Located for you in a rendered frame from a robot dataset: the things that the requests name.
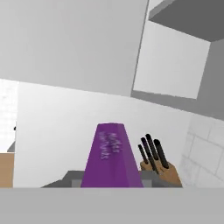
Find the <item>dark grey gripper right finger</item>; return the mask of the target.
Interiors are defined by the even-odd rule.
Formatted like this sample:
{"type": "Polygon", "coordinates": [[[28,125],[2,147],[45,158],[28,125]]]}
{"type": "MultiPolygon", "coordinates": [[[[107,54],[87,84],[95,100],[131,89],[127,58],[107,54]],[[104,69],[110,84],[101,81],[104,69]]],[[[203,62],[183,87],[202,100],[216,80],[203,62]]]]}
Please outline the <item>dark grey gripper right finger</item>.
{"type": "Polygon", "coordinates": [[[154,171],[140,171],[139,173],[144,187],[182,187],[182,185],[176,185],[162,180],[154,171]]]}

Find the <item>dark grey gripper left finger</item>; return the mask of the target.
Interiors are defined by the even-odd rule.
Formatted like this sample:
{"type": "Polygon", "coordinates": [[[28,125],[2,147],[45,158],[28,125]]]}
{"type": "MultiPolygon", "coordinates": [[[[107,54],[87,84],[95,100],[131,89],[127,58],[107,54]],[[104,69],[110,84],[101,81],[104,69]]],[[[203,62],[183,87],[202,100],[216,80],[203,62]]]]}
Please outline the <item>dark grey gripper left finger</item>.
{"type": "Polygon", "coordinates": [[[78,187],[80,188],[83,175],[84,175],[84,171],[68,171],[62,179],[56,180],[48,185],[45,185],[45,187],[51,187],[51,188],[78,187]]]}

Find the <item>purple cereal box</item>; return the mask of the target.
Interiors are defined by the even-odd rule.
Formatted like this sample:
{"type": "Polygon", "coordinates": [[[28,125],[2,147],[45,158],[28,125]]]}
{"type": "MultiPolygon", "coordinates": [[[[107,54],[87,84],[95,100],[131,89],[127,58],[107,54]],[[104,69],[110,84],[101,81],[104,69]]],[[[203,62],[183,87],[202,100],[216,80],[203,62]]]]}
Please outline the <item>purple cereal box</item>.
{"type": "Polygon", "coordinates": [[[122,123],[99,123],[81,187],[142,187],[130,141],[122,123]]]}

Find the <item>brown wooden knife block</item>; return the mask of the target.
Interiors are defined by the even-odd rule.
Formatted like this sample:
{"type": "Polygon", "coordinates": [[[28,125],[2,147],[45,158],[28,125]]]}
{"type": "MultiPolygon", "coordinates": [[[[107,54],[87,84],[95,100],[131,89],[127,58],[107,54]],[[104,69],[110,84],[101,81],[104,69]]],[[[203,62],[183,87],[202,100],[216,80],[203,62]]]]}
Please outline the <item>brown wooden knife block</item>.
{"type": "Polygon", "coordinates": [[[140,163],[143,173],[150,174],[155,182],[162,186],[181,187],[181,181],[174,165],[169,163],[169,168],[164,168],[159,160],[155,160],[157,171],[152,170],[151,164],[146,164],[144,161],[140,163]]]}

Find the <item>brown wooden panel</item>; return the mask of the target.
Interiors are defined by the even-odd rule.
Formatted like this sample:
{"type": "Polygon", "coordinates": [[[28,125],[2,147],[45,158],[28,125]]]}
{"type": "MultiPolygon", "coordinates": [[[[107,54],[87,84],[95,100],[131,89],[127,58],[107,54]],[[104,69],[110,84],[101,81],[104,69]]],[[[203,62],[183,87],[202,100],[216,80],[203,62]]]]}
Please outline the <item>brown wooden panel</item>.
{"type": "Polygon", "coordinates": [[[14,154],[0,153],[0,187],[13,186],[14,154]]]}

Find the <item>white wall cabinet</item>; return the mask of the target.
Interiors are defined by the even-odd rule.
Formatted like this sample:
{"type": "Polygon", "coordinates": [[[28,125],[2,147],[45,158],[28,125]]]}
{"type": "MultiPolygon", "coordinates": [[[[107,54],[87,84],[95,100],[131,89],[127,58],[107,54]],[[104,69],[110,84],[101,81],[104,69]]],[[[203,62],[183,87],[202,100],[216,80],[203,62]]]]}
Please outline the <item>white wall cabinet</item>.
{"type": "Polygon", "coordinates": [[[224,121],[224,0],[148,0],[131,95],[224,121]]]}

